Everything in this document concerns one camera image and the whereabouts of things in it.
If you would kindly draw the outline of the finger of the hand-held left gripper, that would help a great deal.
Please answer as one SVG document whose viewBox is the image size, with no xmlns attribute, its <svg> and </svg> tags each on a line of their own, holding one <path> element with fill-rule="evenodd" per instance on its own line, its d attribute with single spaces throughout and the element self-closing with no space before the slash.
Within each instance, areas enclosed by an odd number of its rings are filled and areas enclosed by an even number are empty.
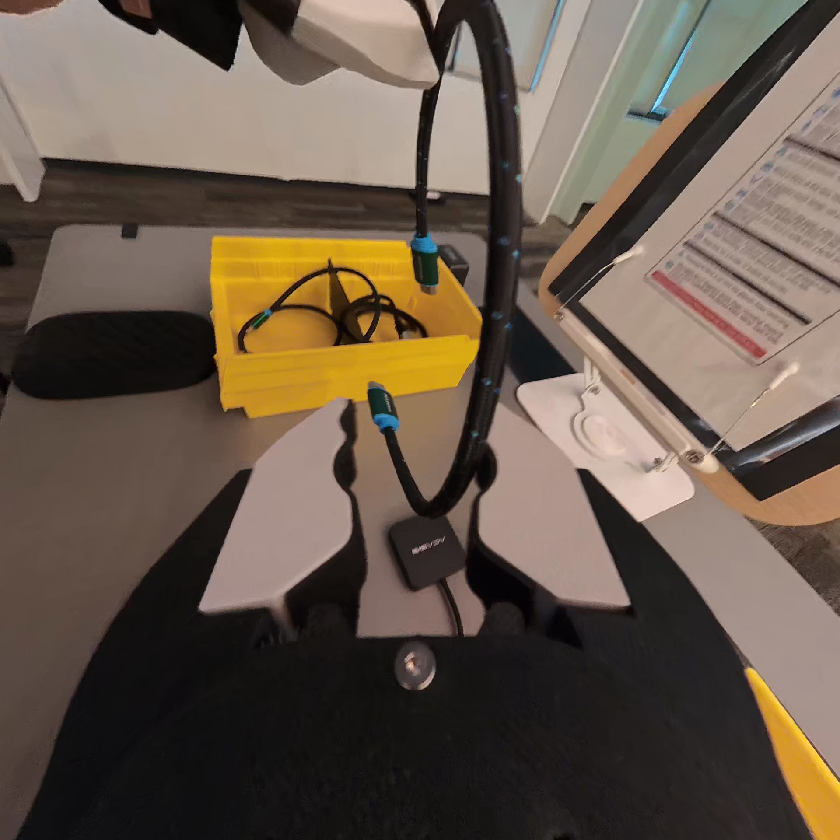
<svg viewBox="0 0 840 840">
<path fill-rule="evenodd" d="M 440 78 L 431 40 L 435 1 L 301 1 L 291 38 L 341 69 L 394 88 Z"/>
<path fill-rule="evenodd" d="M 282 32 L 253 2 L 239 1 L 238 11 L 257 57 L 283 81 L 302 87 L 339 68 Z"/>
</svg>

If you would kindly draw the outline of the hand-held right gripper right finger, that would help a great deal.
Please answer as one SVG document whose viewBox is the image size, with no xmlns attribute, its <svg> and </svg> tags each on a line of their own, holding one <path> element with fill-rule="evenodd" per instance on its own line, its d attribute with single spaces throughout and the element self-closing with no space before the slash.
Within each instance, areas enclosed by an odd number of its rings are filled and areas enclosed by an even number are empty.
<svg viewBox="0 0 840 840">
<path fill-rule="evenodd" d="M 504 406 L 487 443 L 496 472 L 476 499 L 483 546 L 562 604 L 627 609 L 627 590 L 570 459 Z"/>
</svg>

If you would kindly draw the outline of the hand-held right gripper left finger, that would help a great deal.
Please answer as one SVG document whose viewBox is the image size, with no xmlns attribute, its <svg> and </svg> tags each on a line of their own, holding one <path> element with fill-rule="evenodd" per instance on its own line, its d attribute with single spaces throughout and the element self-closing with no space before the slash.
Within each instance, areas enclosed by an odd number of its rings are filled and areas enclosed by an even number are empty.
<svg viewBox="0 0 840 840">
<path fill-rule="evenodd" d="M 199 603 L 204 614 L 321 603 L 358 615 L 367 563 L 357 500 L 356 412 L 338 398 L 255 462 Z"/>
</svg>

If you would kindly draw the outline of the small black hdmi adapter box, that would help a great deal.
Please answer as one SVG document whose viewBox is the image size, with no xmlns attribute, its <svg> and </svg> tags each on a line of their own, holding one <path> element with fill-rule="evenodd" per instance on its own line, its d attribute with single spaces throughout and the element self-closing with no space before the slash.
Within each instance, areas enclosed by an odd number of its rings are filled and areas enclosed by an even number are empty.
<svg viewBox="0 0 840 840">
<path fill-rule="evenodd" d="M 466 551 L 446 517 L 403 519 L 391 525 L 387 539 L 410 592 L 420 592 L 466 568 Z"/>
</svg>

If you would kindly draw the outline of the yellow plastic bin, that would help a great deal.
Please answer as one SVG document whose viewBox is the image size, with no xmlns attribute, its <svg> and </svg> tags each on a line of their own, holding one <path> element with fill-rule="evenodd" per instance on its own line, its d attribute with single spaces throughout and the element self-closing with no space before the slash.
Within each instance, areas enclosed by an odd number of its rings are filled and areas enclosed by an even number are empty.
<svg viewBox="0 0 840 840">
<path fill-rule="evenodd" d="M 350 303 L 377 292 L 381 317 L 366 343 L 333 347 L 332 324 L 284 311 L 246 339 L 239 329 L 296 280 L 331 259 Z M 421 292 L 409 245 L 368 238 L 213 238 L 209 286 L 220 403 L 250 418 L 319 408 L 338 397 L 366 398 L 368 381 L 394 396 L 457 386 L 479 346 L 481 316 L 442 261 L 437 294 Z M 329 277 L 289 299 L 331 312 Z"/>
<path fill-rule="evenodd" d="M 744 671 L 797 809 L 815 839 L 839 838 L 839 780 L 770 687 Z"/>
</svg>

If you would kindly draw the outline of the braided hdmi cable green plugs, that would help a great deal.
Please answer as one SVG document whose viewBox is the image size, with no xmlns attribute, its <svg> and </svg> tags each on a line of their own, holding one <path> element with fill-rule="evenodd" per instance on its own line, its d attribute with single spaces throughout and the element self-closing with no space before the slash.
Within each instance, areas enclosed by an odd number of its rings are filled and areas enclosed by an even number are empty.
<svg viewBox="0 0 840 840">
<path fill-rule="evenodd" d="M 427 41 L 443 74 L 451 43 L 466 25 L 476 44 L 483 90 L 489 166 L 485 296 L 475 371 L 453 463 L 438 493 L 424 498 L 405 461 L 396 430 L 381 427 L 402 491 L 416 515 L 440 518 L 465 495 L 484 458 L 500 400 L 517 307 L 522 251 L 522 154 L 518 85 L 508 33 L 495 2 L 447 1 Z"/>
</svg>

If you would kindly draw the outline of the black desk mat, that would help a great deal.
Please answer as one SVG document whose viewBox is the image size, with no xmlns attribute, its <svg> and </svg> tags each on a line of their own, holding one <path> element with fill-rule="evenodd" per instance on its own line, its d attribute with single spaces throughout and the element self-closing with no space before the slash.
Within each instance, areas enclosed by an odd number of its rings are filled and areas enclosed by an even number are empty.
<svg viewBox="0 0 840 840">
<path fill-rule="evenodd" d="M 522 384 L 577 374 L 520 307 L 516 308 L 511 322 L 509 344 L 507 367 L 513 391 Z"/>
</svg>

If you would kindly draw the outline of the black bin divider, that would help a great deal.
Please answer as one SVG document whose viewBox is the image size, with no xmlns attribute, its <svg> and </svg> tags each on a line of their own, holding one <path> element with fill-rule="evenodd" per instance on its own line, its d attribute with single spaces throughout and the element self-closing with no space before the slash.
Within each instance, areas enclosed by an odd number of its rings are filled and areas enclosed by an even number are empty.
<svg viewBox="0 0 840 840">
<path fill-rule="evenodd" d="M 361 331 L 350 300 L 343 288 L 340 273 L 332 260 L 328 260 L 329 302 L 331 314 L 339 324 L 339 344 L 356 344 L 361 341 Z"/>
</svg>

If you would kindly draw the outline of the black wrist rest pad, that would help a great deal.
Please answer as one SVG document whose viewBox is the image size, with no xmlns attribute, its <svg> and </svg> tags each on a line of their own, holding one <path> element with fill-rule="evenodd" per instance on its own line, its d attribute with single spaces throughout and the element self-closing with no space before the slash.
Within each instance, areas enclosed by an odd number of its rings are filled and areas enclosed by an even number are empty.
<svg viewBox="0 0 840 840">
<path fill-rule="evenodd" d="M 78 401 L 180 391 L 215 370 L 215 334 L 187 311 L 77 311 L 37 322 L 10 382 L 41 400 Z"/>
</svg>

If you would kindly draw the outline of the laminated instruction sheet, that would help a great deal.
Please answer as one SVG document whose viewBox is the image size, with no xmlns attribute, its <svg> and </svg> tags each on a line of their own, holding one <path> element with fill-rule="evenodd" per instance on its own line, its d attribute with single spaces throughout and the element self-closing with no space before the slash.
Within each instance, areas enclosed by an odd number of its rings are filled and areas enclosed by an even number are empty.
<svg viewBox="0 0 840 840">
<path fill-rule="evenodd" d="M 583 297 L 739 453 L 838 397 L 838 18 Z"/>
</svg>

